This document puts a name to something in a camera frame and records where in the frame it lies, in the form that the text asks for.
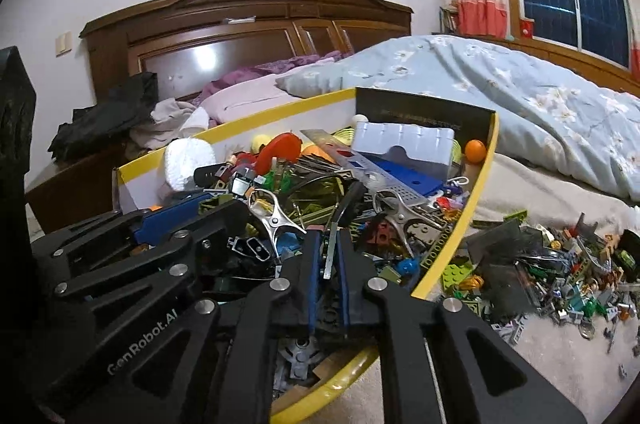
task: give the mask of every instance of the black bag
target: black bag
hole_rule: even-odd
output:
[[[48,151],[53,158],[75,160],[104,149],[130,128],[149,118],[158,102],[158,75],[141,72],[109,91],[109,97],[74,110],[72,122],[61,124]]]

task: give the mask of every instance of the light switch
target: light switch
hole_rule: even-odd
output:
[[[71,32],[65,32],[56,38],[56,57],[70,52],[71,45]]]

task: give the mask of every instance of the purple cloth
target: purple cloth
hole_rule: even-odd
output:
[[[304,65],[310,65],[321,59],[334,58],[336,61],[341,60],[351,54],[342,54],[340,51],[329,52],[325,56],[318,56],[313,54],[311,56],[295,56],[293,58],[284,59],[280,61],[274,61],[273,63],[265,63],[263,65],[257,65],[255,67],[240,68],[224,75],[217,81],[211,81],[207,83],[202,89],[202,92],[198,97],[191,101],[191,104],[198,107],[202,104],[202,101],[207,97],[212,96],[216,92],[233,86],[234,84],[244,83],[245,81],[251,81],[269,74],[284,74],[292,68],[303,67]]]

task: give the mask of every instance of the orange toy piece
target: orange toy piece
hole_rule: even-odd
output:
[[[486,157],[486,147],[478,139],[470,140],[465,146],[465,157],[472,164],[481,163]]]
[[[302,141],[292,133],[281,133],[258,153],[254,170],[258,175],[266,175],[271,169],[273,157],[295,162],[300,157]]]
[[[328,160],[329,162],[333,162],[335,164],[335,160],[315,144],[312,144],[311,146],[307,146],[305,149],[302,150],[302,153],[300,155],[307,155],[307,156],[316,155],[318,157],[322,157],[323,159]]]

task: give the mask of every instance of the pile of lego bricks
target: pile of lego bricks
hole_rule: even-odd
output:
[[[447,266],[444,294],[462,300],[514,345],[531,314],[573,324],[587,340],[595,335],[594,318],[603,317],[610,350],[619,322],[638,316],[640,237],[625,230],[601,238],[584,214],[562,229],[531,227],[526,218],[519,211],[501,221],[473,221],[481,230],[462,241]],[[633,353],[640,355],[640,336]]]

